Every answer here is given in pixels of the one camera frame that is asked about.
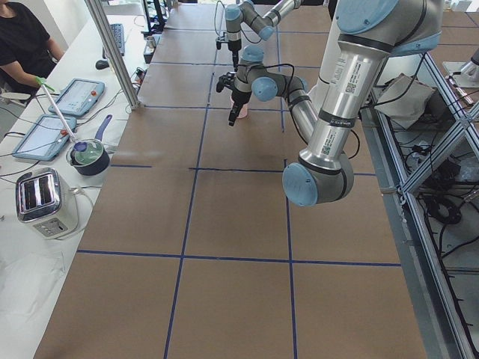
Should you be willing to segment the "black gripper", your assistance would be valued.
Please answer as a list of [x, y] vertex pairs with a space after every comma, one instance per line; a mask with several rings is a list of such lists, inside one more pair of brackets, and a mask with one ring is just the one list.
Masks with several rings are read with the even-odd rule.
[[232, 61], [233, 66], [238, 67], [239, 65], [239, 53], [240, 50], [240, 36], [239, 35], [228, 35], [228, 49], [232, 52]]
[[233, 105], [228, 117], [228, 125], [234, 126], [238, 118], [238, 112], [247, 111], [248, 109], [248, 102], [251, 99], [251, 88], [243, 83], [235, 83], [233, 85], [231, 99]]

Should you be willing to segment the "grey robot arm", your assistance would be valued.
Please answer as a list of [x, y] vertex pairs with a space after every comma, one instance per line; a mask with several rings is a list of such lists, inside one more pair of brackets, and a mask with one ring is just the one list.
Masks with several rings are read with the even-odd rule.
[[261, 40], [268, 40], [273, 34], [273, 28], [292, 10], [301, 7], [303, 1], [280, 1], [265, 15], [260, 15], [252, 1], [240, 4], [229, 4], [225, 8], [226, 32], [219, 41], [226, 42], [232, 54], [234, 70], [238, 70], [239, 52], [242, 48], [242, 24], [245, 23]]
[[336, 5], [321, 73], [312, 90], [296, 76], [272, 73], [263, 50], [241, 47], [247, 25], [267, 40], [273, 28], [299, 1], [280, 1], [260, 15], [251, 1], [226, 8], [226, 37], [234, 70], [221, 76], [217, 90], [231, 90], [229, 124], [252, 96], [281, 97], [306, 143], [282, 175], [284, 193], [297, 206], [329, 203], [347, 196], [354, 174], [344, 145], [373, 83], [391, 57], [434, 49], [442, 28], [442, 1], [339, 1]]

